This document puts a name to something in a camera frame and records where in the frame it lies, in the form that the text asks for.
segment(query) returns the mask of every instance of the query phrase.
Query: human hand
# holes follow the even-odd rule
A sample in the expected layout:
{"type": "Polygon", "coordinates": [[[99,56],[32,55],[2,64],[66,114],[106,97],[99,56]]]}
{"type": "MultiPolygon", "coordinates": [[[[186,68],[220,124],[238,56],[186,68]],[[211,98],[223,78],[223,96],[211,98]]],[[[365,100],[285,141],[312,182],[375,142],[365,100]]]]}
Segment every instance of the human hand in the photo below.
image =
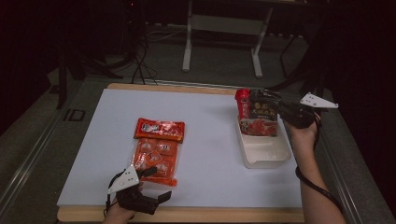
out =
{"type": "MultiPolygon", "coordinates": [[[[139,183],[139,191],[143,190],[143,182],[139,183]]],[[[112,205],[107,211],[103,224],[125,224],[134,216],[136,212],[120,207],[117,197],[114,198],[112,205]]]]}
{"type": "Polygon", "coordinates": [[[286,121],[285,124],[290,130],[291,146],[297,160],[300,156],[313,155],[318,125],[315,122],[312,122],[308,128],[298,129],[286,121]]]}

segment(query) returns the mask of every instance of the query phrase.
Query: red snack package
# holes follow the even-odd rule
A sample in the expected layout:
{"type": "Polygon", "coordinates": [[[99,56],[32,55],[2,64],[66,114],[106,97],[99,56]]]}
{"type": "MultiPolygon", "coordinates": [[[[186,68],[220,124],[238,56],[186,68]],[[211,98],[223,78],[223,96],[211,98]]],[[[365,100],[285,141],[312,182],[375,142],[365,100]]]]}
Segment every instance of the red snack package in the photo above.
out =
{"type": "Polygon", "coordinates": [[[159,121],[140,118],[134,130],[134,138],[156,138],[182,143],[184,127],[185,124],[181,121],[159,121]]]}
{"type": "Polygon", "coordinates": [[[174,178],[177,151],[178,143],[175,141],[140,138],[134,154],[134,168],[146,170],[156,166],[158,169],[156,174],[142,177],[141,180],[174,187],[177,184],[177,180],[174,178]]]}
{"type": "Polygon", "coordinates": [[[236,91],[235,100],[241,133],[276,136],[279,95],[267,90],[240,89],[236,91]]]}

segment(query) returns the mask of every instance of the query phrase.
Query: dark background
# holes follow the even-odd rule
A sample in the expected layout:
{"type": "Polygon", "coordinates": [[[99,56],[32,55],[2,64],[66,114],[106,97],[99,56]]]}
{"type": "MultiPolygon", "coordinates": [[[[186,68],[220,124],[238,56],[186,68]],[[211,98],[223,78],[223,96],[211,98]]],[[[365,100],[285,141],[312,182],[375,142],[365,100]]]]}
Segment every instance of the dark background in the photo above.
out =
{"type": "MultiPolygon", "coordinates": [[[[129,50],[130,43],[121,41],[122,34],[139,35],[141,15],[127,15],[133,22],[132,28],[128,27],[123,23],[125,14],[120,4],[121,1],[92,4],[76,0],[1,3],[0,134],[50,88],[46,74],[58,66],[58,34],[67,34],[75,46],[98,60],[103,60],[107,53],[122,54],[129,50]]],[[[335,4],[342,9],[325,18],[303,63],[318,70],[328,68],[325,85],[332,91],[334,101],[343,105],[340,111],[395,215],[396,196],[391,184],[396,171],[393,142],[396,6],[394,1],[374,0],[335,4]]],[[[198,6],[198,10],[207,10],[204,5],[198,6]]],[[[187,1],[151,0],[145,1],[145,6],[148,23],[186,22],[187,1]]],[[[257,11],[246,13],[241,10],[243,5],[235,10],[226,3],[222,8],[223,15],[236,12],[240,17],[262,17],[264,10],[257,7],[257,11]]],[[[298,18],[302,11],[297,14],[292,11],[291,7],[277,10],[269,32],[299,33],[298,18]]]]}

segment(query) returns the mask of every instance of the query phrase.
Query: clear plastic tray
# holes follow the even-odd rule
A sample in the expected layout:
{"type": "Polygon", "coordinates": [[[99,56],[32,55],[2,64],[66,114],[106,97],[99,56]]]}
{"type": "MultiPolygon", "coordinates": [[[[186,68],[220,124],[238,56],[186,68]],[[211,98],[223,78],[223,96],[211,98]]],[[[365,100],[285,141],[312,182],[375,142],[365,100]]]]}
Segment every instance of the clear plastic tray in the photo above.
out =
{"type": "Polygon", "coordinates": [[[289,139],[282,119],[278,118],[277,137],[251,136],[241,133],[238,119],[236,129],[244,157],[249,169],[276,168],[291,158],[289,139]]]}

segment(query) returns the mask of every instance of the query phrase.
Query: wrist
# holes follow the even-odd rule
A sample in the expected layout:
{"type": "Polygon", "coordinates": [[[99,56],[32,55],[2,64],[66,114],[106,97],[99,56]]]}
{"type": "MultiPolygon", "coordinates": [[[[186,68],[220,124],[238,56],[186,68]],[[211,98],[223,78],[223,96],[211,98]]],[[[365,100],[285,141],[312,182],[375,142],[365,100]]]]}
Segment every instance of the wrist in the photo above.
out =
{"type": "Polygon", "coordinates": [[[121,208],[118,203],[115,203],[108,210],[104,223],[127,223],[132,217],[134,217],[134,214],[135,211],[121,208]]]}

